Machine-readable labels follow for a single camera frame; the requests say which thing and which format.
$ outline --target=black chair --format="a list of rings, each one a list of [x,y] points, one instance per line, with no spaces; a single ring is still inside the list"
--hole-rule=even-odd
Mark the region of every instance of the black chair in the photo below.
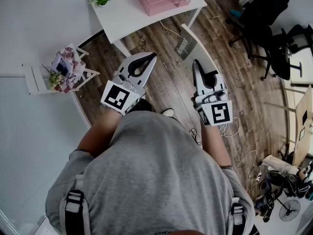
[[[227,24],[232,24],[238,28],[242,35],[237,39],[230,41],[232,47],[234,42],[245,38],[247,42],[248,58],[252,56],[251,40],[257,45],[269,50],[272,46],[272,31],[269,25],[272,25],[276,18],[288,7],[289,0],[253,0],[252,3],[245,5],[243,15],[239,18],[238,23],[227,19]]]
[[[310,48],[313,55],[313,29],[310,25],[306,29],[299,24],[295,25],[287,37],[289,38],[288,49],[292,54]]]
[[[291,153],[288,152],[289,144],[286,144],[285,147],[286,147],[285,154],[283,154],[281,150],[278,150],[278,153],[282,156],[282,161],[285,161],[285,162],[289,163],[290,165],[292,165],[294,151],[292,151]]]
[[[302,64],[299,63],[299,66],[292,65],[290,63],[289,52],[288,52],[288,41],[285,31],[282,29],[282,34],[279,40],[272,37],[268,40],[268,46],[264,48],[266,57],[252,55],[252,58],[260,58],[268,62],[265,75],[261,77],[263,81],[268,76],[269,68],[272,67],[275,74],[274,77],[279,76],[282,79],[290,80],[290,70],[291,68],[299,70],[300,77],[302,77]]]

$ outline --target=floor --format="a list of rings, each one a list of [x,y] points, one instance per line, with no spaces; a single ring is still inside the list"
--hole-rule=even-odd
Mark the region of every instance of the floor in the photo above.
[[[224,142],[233,165],[237,165],[249,151],[257,150],[256,165],[267,155],[278,156],[278,149],[286,142],[287,115],[282,110],[264,104],[285,104],[281,80],[269,75],[265,81],[261,81],[265,64],[257,60],[250,61],[242,41],[236,42],[232,48],[228,45],[230,39],[239,35],[236,29],[225,23],[229,9],[240,10],[238,0],[205,1],[208,6],[201,10],[191,30],[199,37],[223,74],[233,104],[233,115],[241,123],[239,133],[224,138]],[[179,32],[179,26],[187,16],[188,13],[183,13],[162,22],[165,27]],[[162,112],[173,108],[175,117],[187,130],[196,128],[200,132],[199,116],[190,100],[195,91],[192,70],[182,65],[174,51],[178,38],[160,23],[155,23],[125,37],[123,42],[135,54],[143,51],[138,42],[144,39],[149,51],[158,55],[157,64],[146,85],[146,99],[154,110]],[[109,43],[105,34],[86,44],[83,49],[90,53],[84,59],[87,67],[100,72],[97,78],[77,92],[87,117],[94,123],[104,110],[100,99],[106,82],[111,79],[124,56]],[[234,134],[238,127],[239,122],[235,119],[227,135]],[[255,179],[249,179],[254,157],[255,153],[250,153],[236,170],[252,199],[259,195],[258,187],[251,188],[257,185]]]

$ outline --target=white wall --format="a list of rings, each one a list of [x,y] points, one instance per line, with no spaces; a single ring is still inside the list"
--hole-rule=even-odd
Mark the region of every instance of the white wall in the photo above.
[[[283,11],[271,26],[273,34],[280,34],[281,28],[286,32],[296,24],[308,26],[313,22],[313,0],[290,0],[288,8]]]
[[[69,94],[29,95],[24,78],[0,78],[0,210],[21,234],[86,131]]]
[[[256,216],[255,218],[255,226],[260,232],[260,235],[295,235],[296,234],[298,226],[300,224],[300,220],[302,219],[302,214],[310,205],[313,205],[313,203],[308,201],[305,198],[302,198],[302,199],[287,198],[284,193],[279,197],[279,200],[282,203],[285,203],[291,199],[295,199],[299,201],[301,205],[301,210],[300,210],[299,215],[292,221],[289,221],[289,222],[282,221],[279,217],[279,211],[282,205],[276,200],[269,222],[264,223],[260,216]]]
[[[22,63],[50,64],[55,53],[102,29],[88,0],[0,0],[0,76]]]

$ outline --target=black strap buckle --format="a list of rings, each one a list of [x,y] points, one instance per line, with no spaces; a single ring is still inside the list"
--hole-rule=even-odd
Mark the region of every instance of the black strap buckle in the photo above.
[[[238,204],[233,204],[231,208],[231,214],[244,214],[244,207]]]
[[[65,211],[80,213],[83,210],[84,193],[80,190],[71,190],[67,195]]]

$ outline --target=white cable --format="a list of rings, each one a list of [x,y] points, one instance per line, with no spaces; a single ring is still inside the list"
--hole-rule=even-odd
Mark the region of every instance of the white cable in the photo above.
[[[234,135],[236,135],[238,132],[239,132],[239,129],[240,129],[240,119],[237,117],[236,119],[239,120],[239,127],[238,127],[238,131],[233,134],[233,135],[230,135],[230,136],[226,136],[226,134],[228,133],[229,131],[229,123],[226,123],[226,124],[223,124],[220,128],[220,131],[222,130],[222,133],[221,133],[221,136],[224,136],[226,138],[230,138],[230,137],[233,137]]]
[[[255,157],[254,157],[254,160],[253,160],[253,162],[252,162],[253,167],[259,167],[258,165],[254,165],[254,162],[255,162],[255,160],[256,160],[256,157],[257,157],[258,153],[257,153],[257,151],[256,151],[256,150],[253,150],[253,151],[250,151],[248,154],[246,154],[246,155],[245,155],[245,157],[244,157],[243,159],[241,159],[241,160],[240,160],[239,164],[237,164],[237,166],[235,167],[235,169],[234,169],[234,170],[236,170],[236,169],[237,169],[237,167],[241,164],[241,162],[242,162],[243,160],[245,160],[245,159],[246,159],[246,157],[247,157],[247,156],[248,156],[251,152],[255,152]]]
[[[163,26],[163,28],[164,28],[164,29],[167,29],[167,30],[171,31],[171,32],[173,32],[174,34],[176,34],[176,35],[178,35],[178,36],[180,37],[180,35],[179,35],[179,34],[177,34],[176,32],[174,32],[174,31],[172,31],[172,30],[170,30],[170,29],[166,28],[166,27],[162,24],[162,22],[161,22],[161,21],[159,21],[159,22],[161,23],[161,25]]]
[[[226,86],[226,90],[228,91],[228,86],[227,86],[227,84],[226,84],[226,82],[225,82],[225,80],[224,80],[224,77],[222,76],[222,78],[223,78],[224,84],[225,84],[225,86]]]

